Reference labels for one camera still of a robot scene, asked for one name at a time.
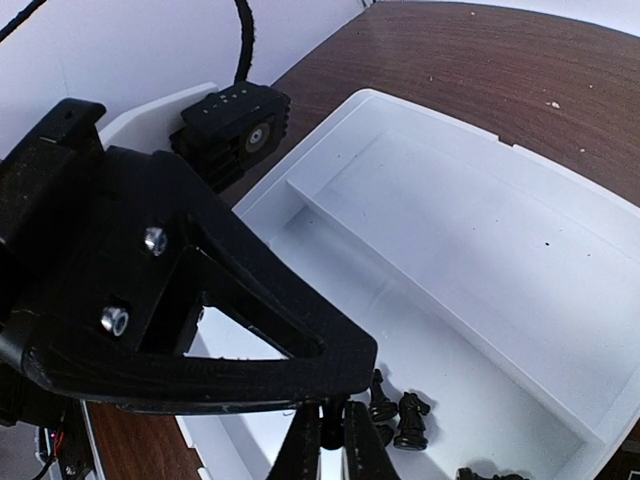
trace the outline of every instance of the black chess piece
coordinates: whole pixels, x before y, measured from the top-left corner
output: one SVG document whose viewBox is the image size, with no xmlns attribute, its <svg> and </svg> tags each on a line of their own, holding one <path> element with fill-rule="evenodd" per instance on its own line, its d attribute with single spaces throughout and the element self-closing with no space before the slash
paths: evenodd
<svg viewBox="0 0 640 480">
<path fill-rule="evenodd" d="M 456 480 L 527 480 L 520 475 L 516 475 L 515 473 L 509 475 L 494 475 L 491 478 L 481 477 L 477 473 L 473 473 L 470 468 L 461 468 L 458 470 L 456 474 Z"/>
<path fill-rule="evenodd" d="M 382 391 L 380 384 L 382 372 L 377 368 L 373 371 L 373 379 L 371 380 L 371 403 L 369 404 L 369 415 L 374 422 L 384 422 L 391 420 L 398 414 L 398 405 L 392 402 Z"/>
<path fill-rule="evenodd" d="M 424 436 L 426 427 L 422 417 L 430 411 L 431 407 L 417 394 L 405 392 L 400 400 L 400 433 L 393 439 L 393 446 L 401 450 L 426 449 L 429 442 Z"/>
<path fill-rule="evenodd" d="M 382 440 L 382 444 L 385 447 L 389 445 L 391 443 L 391 440 L 393 440 L 393 435 L 395 434 L 393 428 L 391 428 L 389 425 L 376 425 L 376 430 L 378 430 L 378 435 Z"/>
</svg>

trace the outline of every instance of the wire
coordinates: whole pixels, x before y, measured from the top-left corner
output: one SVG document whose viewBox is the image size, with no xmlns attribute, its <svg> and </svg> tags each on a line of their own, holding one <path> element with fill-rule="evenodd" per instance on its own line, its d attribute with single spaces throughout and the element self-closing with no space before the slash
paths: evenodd
<svg viewBox="0 0 640 480">
<path fill-rule="evenodd" d="M 42 469 L 40 470 L 40 472 L 38 472 L 38 474 L 35 477 L 33 477 L 31 480 L 42 480 L 44 476 L 47 474 L 47 472 L 49 472 L 49 469 L 51 468 L 53 463 L 56 461 L 56 458 L 58 457 L 58 452 L 60 451 L 60 447 L 62 446 L 62 441 L 64 440 L 64 431 L 62 430 L 63 425 L 64 425 L 64 414 L 62 415 L 60 426 L 56 431 L 56 434 L 55 434 L 56 439 L 53 442 L 53 448 L 51 449 L 51 453 L 49 453 L 49 456 L 47 457 L 47 461 L 44 462 L 44 465 L 42 466 Z"/>
<path fill-rule="evenodd" d="M 11 35 L 20 25 L 27 21 L 33 13 L 46 3 L 47 0 L 31 0 L 31 3 L 25 7 L 13 20 L 7 23 L 0 30 L 0 43 Z"/>
<path fill-rule="evenodd" d="M 44 476 L 49 471 L 49 469 L 51 468 L 51 465 L 53 465 L 53 462 L 54 462 L 55 459 L 56 459 L 56 456 L 53 454 L 53 452 L 51 452 L 49 454 L 49 458 L 47 458 L 47 461 L 42 466 L 42 470 L 40 470 L 40 473 L 38 473 L 38 475 L 33 477 L 31 480 L 41 480 L 41 479 L 43 479 Z"/>
<path fill-rule="evenodd" d="M 247 0 L 235 0 L 240 24 L 242 25 L 242 47 L 240 50 L 240 59 L 238 60 L 238 69 L 236 70 L 235 83 L 244 82 L 249 75 L 251 68 L 251 60 L 253 59 L 253 45 L 256 41 L 255 27 L 253 23 L 253 13 L 249 8 Z"/>
</svg>

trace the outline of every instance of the red wire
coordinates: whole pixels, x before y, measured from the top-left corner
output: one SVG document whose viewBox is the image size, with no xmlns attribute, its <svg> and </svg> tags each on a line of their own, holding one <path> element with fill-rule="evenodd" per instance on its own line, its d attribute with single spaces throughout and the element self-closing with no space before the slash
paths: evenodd
<svg viewBox="0 0 640 480">
<path fill-rule="evenodd" d="M 60 450 L 60 446 L 62 445 L 62 440 L 64 439 L 64 432 L 60 432 L 56 437 L 56 440 L 53 442 L 53 456 L 58 456 L 58 451 Z"/>
</svg>

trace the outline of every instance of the black cable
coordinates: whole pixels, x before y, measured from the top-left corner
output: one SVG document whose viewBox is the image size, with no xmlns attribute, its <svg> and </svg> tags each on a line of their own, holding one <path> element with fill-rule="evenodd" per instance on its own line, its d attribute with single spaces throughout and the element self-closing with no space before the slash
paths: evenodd
<svg viewBox="0 0 640 480">
<path fill-rule="evenodd" d="M 44 476 L 49 471 L 49 469 L 51 468 L 51 465 L 53 465 L 53 461 L 55 460 L 55 458 L 56 458 L 56 456 L 54 455 L 53 450 L 52 450 L 51 453 L 49 454 L 49 458 L 47 458 L 47 461 L 43 465 L 42 470 L 40 470 L 40 473 L 38 473 L 38 475 L 33 477 L 31 480 L 41 480 L 41 479 L 43 479 Z"/>
<path fill-rule="evenodd" d="M 22 25 L 33 13 L 45 4 L 47 0 L 32 0 L 29 5 L 26 6 L 13 20 L 7 23 L 2 30 L 0 30 L 0 42 L 11 35 L 20 25 Z"/>
<path fill-rule="evenodd" d="M 235 83 L 244 82 L 249 75 L 251 68 L 251 60 L 253 59 L 253 44 L 256 41 L 255 30 L 253 24 L 253 13 L 249 8 L 247 0 L 235 0 L 240 16 L 240 24 L 242 25 L 242 47 L 240 50 L 240 60 L 238 60 L 238 69 L 236 70 Z"/>
</svg>

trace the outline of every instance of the chess piece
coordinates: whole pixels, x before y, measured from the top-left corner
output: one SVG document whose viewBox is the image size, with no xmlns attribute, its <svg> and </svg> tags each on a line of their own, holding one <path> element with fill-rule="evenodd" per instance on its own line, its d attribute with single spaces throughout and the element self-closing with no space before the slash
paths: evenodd
<svg viewBox="0 0 640 480">
<path fill-rule="evenodd" d="M 382 391 L 380 386 L 384 380 L 382 372 L 377 368 L 373 371 L 371 380 L 371 403 L 369 404 L 369 415 L 374 422 L 384 422 L 391 420 L 398 414 L 398 405 L 392 402 Z"/>
<path fill-rule="evenodd" d="M 481 477 L 480 475 L 478 475 L 477 473 L 473 473 L 473 471 L 470 468 L 461 468 L 458 470 L 458 473 L 456 474 L 456 480 L 527 480 L 524 477 L 521 477 L 520 475 L 516 475 L 515 473 L 512 473 L 510 475 L 494 475 L 491 478 L 485 478 L 485 477 Z"/>
<path fill-rule="evenodd" d="M 386 447 L 393 440 L 394 431 L 389 425 L 376 425 L 376 430 L 378 430 L 378 435 L 382 440 L 382 444 Z"/>
<path fill-rule="evenodd" d="M 422 417 L 431 411 L 431 407 L 420 400 L 417 394 L 405 392 L 400 400 L 400 423 L 398 436 L 393 439 L 393 446 L 401 450 L 424 450 L 427 439 L 424 436 L 426 427 Z"/>
</svg>

